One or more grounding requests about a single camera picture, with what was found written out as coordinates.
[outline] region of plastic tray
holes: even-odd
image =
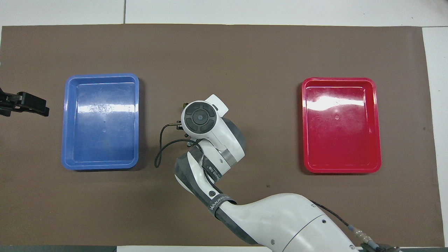
[[[62,165],[127,169],[138,160],[138,78],[74,75],[65,84]]]
[[[375,83],[309,78],[302,84],[305,167],[313,173],[372,173],[381,166]]]

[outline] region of red tray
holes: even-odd
[[[309,78],[302,84],[303,155],[313,173],[372,173],[381,166],[375,83]]]

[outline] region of cable connector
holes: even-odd
[[[400,247],[392,247],[386,244],[379,244],[377,249],[372,249],[369,245],[362,243],[361,247],[364,252],[402,252]]]
[[[182,127],[181,121],[177,121],[176,123],[172,123],[172,124],[176,126],[176,130],[184,130],[184,128]]]
[[[366,243],[367,245],[369,245],[370,247],[372,247],[375,251],[377,251],[377,249],[379,249],[379,245],[376,244],[373,239],[368,236],[366,233],[364,233],[362,230],[352,226],[352,225],[348,225],[348,228],[350,231],[352,231],[356,237],[358,237],[363,243]]]

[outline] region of blue tray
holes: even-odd
[[[62,165],[127,169],[138,160],[138,78],[74,75],[65,83]]]

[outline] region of circular button panel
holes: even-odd
[[[184,120],[189,130],[204,134],[215,126],[216,112],[208,103],[193,102],[185,110]]]

